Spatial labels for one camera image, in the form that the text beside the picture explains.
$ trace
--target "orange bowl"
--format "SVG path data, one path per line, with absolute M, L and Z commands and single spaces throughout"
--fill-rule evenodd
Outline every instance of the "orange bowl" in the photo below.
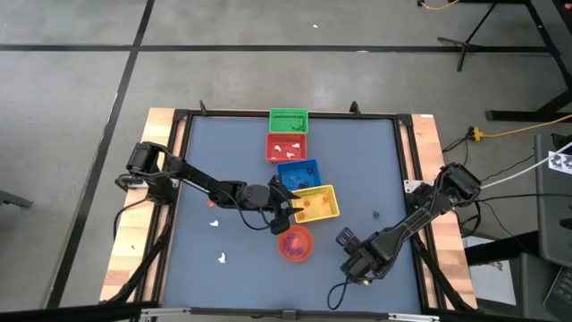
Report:
M 310 256 L 314 249 L 314 237 L 301 225 L 292 225 L 278 235 L 278 251 L 289 261 L 300 262 Z

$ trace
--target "yellow cable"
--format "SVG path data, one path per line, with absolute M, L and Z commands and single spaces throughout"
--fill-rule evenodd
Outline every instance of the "yellow cable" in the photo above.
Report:
M 450 6 L 456 4 L 456 3 L 459 2 L 459 1 L 461 1 L 461 0 L 455 0 L 455 1 L 453 1 L 452 3 L 448 3 L 448 4 L 446 4 L 446 5 L 444 5 L 444 6 L 440 6 L 440 7 L 432 7 L 432 6 L 429 6 L 429 5 L 425 4 L 423 1 L 420 1 L 419 3 L 420 3 L 425 9 L 433 10 L 433 11 L 439 11 L 439 10 L 443 10 L 443 9 L 445 9 L 445 8 L 447 8 L 447 7 L 450 7 Z
M 533 126 L 528 126 L 528 127 L 522 128 L 522 129 L 513 130 L 513 131 L 506 131 L 506 132 L 498 133 L 498 134 L 486 134 L 486 133 L 483 133 L 483 132 L 481 132 L 481 131 L 479 131 L 478 129 L 475 128 L 475 134 L 476 134 L 476 137 L 479 137 L 479 139 L 480 139 L 480 138 L 499 138 L 499 137 L 507 136 L 507 135 L 510 135 L 510 134 L 516 134 L 516 133 L 520 133 L 520 132 L 523 132 L 523 131 L 529 131 L 529 130 L 533 130 L 533 129 L 538 129 L 538 128 L 541 128 L 541 127 L 543 127 L 543 126 L 553 125 L 553 124 L 555 124 L 555 123 L 558 123 L 558 122 L 562 122 L 562 121 L 564 121 L 564 120 L 567 120 L 567 119 L 569 119 L 570 117 L 572 117 L 572 114 L 571 114 L 571 115 L 566 115 L 566 116 L 564 116 L 564 117 L 560 117 L 560 119 L 554 120 L 554 121 L 551 121 L 551 122 L 542 123 L 542 124 L 536 124 L 536 125 L 533 125 Z

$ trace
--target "green basket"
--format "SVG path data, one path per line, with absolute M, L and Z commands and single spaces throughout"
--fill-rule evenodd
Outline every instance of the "green basket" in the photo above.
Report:
M 270 132 L 307 133 L 307 110 L 305 108 L 271 109 Z

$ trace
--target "concrete floor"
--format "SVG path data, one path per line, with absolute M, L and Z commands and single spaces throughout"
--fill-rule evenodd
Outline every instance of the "concrete floor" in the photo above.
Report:
M 145 3 L 0 0 L 0 43 L 131 44 Z M 551 2 L 534 4 L 572 69 L 572 36 Z M 144 44 L 437 46 L 437 36 L 466 37 L 486 9 L 463 4 L 428 12 L 405 0 L 162 0 Z M 497 9 L 475 43 L 542 44 L 524 7 Z M 30 210 L 0 207 L 0 310 L 40 306 L 126 59 L 127 53 L 0 52 L 0 189 L 36 201 Z M 470 55 L 462 73 L 456 63 L 456 55 L 428 54 L 139 54 L 63 305 L 97 302 L 113 215 L 124 201 L 113 180 L 151 106 L 196 108 L 203 99 L 213 109 L 347 111 L 356 100 L 364 112 L 434 114 L 445 146 L 470 125 L 486 132 L 523 126 L 489 123 L 484 111 L 533 110 L 565 88 L 547 55 Z M 569 125 L 543 131 L 567 133 Z M 479 177 L 497 172 L 532 153 L 532 136 L 472 143 L 467 166 Z M 446 161 L 463 156 L 459 147 Z M 528 174 L 486 195 L 533 191 Z M 511 232 L 536 227 L 534 199 L 492 204 Z M 488 210 L 479 231 L 507 236 Z

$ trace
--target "blue table surface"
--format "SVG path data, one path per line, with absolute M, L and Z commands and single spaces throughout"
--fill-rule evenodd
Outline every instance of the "blue table surface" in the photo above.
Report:
M 276 167 L 265 160 L 266 118 L 195 117 L 187 160 L 218 180 L 267 184 Z M 323 184 L 332 184 L 341 215 L 303 224 L 314 251 L 292 263 L 268 230 L 249 230 L 232 209 L 208 208 L 207 196 L 183 186 L 162 305 L 165 308 L 328 310 L 326 295 L 343 282 L 348 255 L 335 237 L 349 227 L 358 238 L 393 226 L 406 215 L 400 166 L 390 120 L 311 119 L 308 157 Z M 373 211 L 381 213 L 373 217 Z M 247 220 L 263 226 L 256 212 Z M 218 227 L 210 226 L 214 220 Z M 226 264 L 218 258 L 224 252 Z M 339 298 L 341 288 L 332 295 Z M 370 286 L 348 286 L 339 311 L 420 313 L 409 243 L 392 271 Z

